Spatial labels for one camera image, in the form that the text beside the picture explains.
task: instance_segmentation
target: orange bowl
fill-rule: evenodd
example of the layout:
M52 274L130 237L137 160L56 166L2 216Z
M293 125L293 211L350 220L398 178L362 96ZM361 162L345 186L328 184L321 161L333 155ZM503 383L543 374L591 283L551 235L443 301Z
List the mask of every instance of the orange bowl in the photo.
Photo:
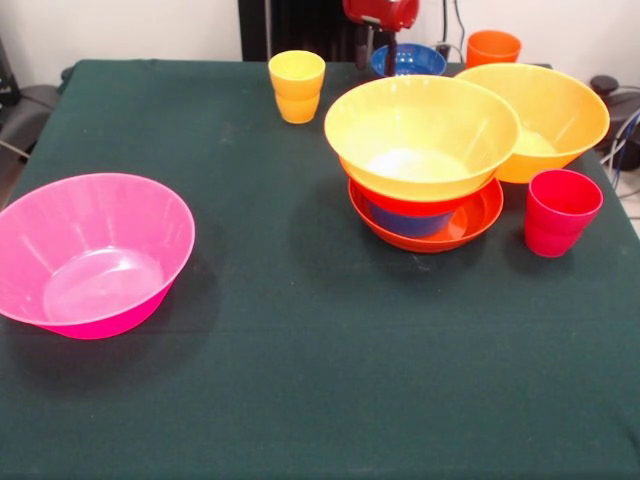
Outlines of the orange bowl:
M609 129L609 113L600 97L564 73L493 63L465 70L456 78L491 90L518 114L520 138L497 172L503 182L529 183L543 170L564 168Z
M369 212L366 197L355 182L349 179L349 198L364 222L385 242L416 253L440 253L469 243L491 227L502 212L504 196L496 179L471 195L454 212L449 224L435 235L409 238L385 230L376 224Z

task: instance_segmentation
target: red bowl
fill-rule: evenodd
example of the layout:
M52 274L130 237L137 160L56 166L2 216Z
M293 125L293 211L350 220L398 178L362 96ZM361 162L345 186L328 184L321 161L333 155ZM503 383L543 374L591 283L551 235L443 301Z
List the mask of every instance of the red bowl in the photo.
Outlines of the red bowl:
M486 187L491 182L491 180L493 180L493 177L489 178L475 192L465 195L464 197L452 198L450 200L444 200L442 202L412 202L408 200L402 200L400 198L389 197L387 195L382 195L381 193L374 192L361 183L356 182L353 178L350 178L349 180L353 184L355 184L356 188L362 193L362 195L364 195L365 198L374 205L384 208L385 210L388 210L392 213L422 217L443 215L445 213L453 212L465 201L467 201L469 197L475 195L478 191Z
M500 182L493 179L481 190L467 197L466 201L453 213L449 224L443 230L435 235L411 238L390 232L375 223L371 218L364 194L352 180L349 181L349 198L358 215L382 240L395 247L416 253L446 252L469 243L496 222L504 203Z

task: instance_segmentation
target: wall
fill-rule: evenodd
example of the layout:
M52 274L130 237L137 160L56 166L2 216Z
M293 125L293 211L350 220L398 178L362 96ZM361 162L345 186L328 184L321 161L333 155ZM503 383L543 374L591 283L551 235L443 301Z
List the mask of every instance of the wall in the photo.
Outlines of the wall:
M0 35L21 87L88 57L242 58L235 0L0 0Z
M606 72L640 85L640 39L634 38L640 0L459 4L467 31L518 35L522 61L549 62L584 81ZM449 40L457 42L451 4L449 12ZM421 0L416 24L400 40L434 43L441 19L441 0ZM235 0L0 0L0 35L21 86L57 84L63 68L86 57L242 57Z
M457 43L452 0L449 41ZM640 0L459 0L467 32L509 31L522 40L523 62L551 63L583 81L607 73L640 85ZM441 0L421 0L420 15L399 41L433 44L442 35Z

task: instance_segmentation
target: stacked bowls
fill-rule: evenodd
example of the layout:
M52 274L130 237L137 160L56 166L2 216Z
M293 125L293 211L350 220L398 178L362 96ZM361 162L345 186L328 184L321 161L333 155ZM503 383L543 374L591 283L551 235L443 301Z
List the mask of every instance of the stacked bowls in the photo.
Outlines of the stacked bowls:
M327 113L325 134L356 211L376 234L408 250L444 251L497 219L502 190L494 177L516 147L520 122L486 88L410 75L345 93Z

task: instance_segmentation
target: yellow bowl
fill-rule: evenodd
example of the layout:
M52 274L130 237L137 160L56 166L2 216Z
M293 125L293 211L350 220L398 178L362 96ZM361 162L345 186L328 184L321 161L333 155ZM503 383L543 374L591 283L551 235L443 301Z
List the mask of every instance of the yellow bowl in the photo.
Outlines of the yellow bowl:
M324 130L356 182L401 200L437 202L486 183L511 155L520 124L487 89L410 75L345 93L329 109Z
M600 97L578 80L544 67L494 63L456 78L488 88L517 112L522 134L500 180L528 183L542 170L563 168L598 143L609 129Z

